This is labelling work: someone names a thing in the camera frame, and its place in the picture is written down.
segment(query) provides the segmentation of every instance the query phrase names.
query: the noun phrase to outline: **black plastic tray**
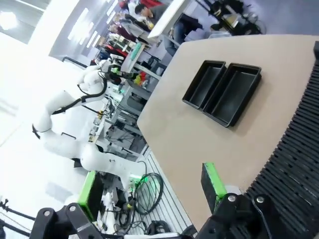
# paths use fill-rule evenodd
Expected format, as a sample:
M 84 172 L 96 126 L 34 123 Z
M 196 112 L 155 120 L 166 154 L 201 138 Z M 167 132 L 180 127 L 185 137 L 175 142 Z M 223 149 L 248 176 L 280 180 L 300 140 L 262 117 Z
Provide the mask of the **black plastic tray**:
M 261 79 L 261 68 L 231 63 L 203 113 L 224 127 L 234 126 Z
M 225 64 L 224 61 L 204 61 L 182 100 L 203 109 L 226 70 Z

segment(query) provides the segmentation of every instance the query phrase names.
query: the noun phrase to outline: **wooden table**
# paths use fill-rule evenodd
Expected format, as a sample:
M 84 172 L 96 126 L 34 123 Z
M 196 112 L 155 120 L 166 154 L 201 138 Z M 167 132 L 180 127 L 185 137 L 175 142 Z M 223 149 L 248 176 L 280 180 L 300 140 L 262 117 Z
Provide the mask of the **wooden table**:
M 210 216 L 200 184 L 214 162 L 225 184 L 246 190 L 288 126 L 315 61 L 319 36 L 255 35 L 181 45 L 138 120 L 166 177 L 199 230 Z M 204 60 L 262 67 L 262 81 L 234 128 L 182 102 Z

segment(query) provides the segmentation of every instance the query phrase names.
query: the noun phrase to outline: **red object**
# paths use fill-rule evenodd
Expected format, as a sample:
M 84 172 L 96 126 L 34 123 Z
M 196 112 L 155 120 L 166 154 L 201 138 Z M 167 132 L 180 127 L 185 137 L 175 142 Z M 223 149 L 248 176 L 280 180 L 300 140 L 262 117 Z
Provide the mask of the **red object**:
M 146 77 L 146 73 L 144 71 L 142 71 L 140 73 L 140 76 L 141 76 L 141 81 L 144 81 L 145 80 L 145 77 Z
M 120 49 L 114 48 L 113 46 L 110 46 L 109 44 L 105 44 L 104 47 L 106 49 L 110 49 L 110 54 L 115 54 L 119 53 L 121 56 L 126 58 L 128 56 L 128 53 L 126 51 L 121 51 Z
M 158 6 L 162 5 L 161 2 L 156 1 L 156 0 L 141 0 L 141 3 L 147 6 L 148 8 L 153 7 L 153 6 Z
M 121 1 L 120 3 L 119 3 L 119 6 L 120 6 L 120 8 L 124 8 L 125 7 L 125 2 L 124 1 Z

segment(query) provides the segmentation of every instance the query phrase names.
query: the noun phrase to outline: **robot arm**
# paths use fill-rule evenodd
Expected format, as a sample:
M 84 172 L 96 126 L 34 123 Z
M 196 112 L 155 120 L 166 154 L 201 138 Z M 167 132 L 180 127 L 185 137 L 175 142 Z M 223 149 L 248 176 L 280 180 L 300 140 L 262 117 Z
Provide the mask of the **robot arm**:
M 77 234 L 80 239 L 191 239 L 189 236 L 178 233 L 163 233 L 152 236 L 101 234 L 77 203 L 64 206 L 58 212 L 52 208 L 41 209 L 36 216 L 29 238 L 67 239 L 73 234 Z
M 83 168 L 88 171 L 96 170 L 118 175 L 121 177 L 123 187 L 126 188 L 131 175 L 143 175 L 143 165 L 111 153 L 100 152 L 93 143 L 81 142 L 67 134 L 60 135 L 52 130 L 52 115 L 104 98 L 107 89 L 105 73 L 108 72 L 110 65 L 110 61 L 103 60 L 98 66 L 89 66 L 84 70 L 78 83 L 80 87 L 87 89 L 87 93 L 75 99 L 66 91 L 59 92 L 42 107 L 32 128 L 48 151 L 70 159 L 80 159 Z

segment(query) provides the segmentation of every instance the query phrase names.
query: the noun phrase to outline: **black slatted panel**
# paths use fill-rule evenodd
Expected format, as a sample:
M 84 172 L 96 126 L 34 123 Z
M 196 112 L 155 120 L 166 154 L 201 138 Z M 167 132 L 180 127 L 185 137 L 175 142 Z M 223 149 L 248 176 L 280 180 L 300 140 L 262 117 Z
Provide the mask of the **black slatted panel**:
M 297 238 L 319 232 L 319 61 L 285 134 L 246 195 L 267 194 Z M 248 238 L 242 228 L 236 238 Z

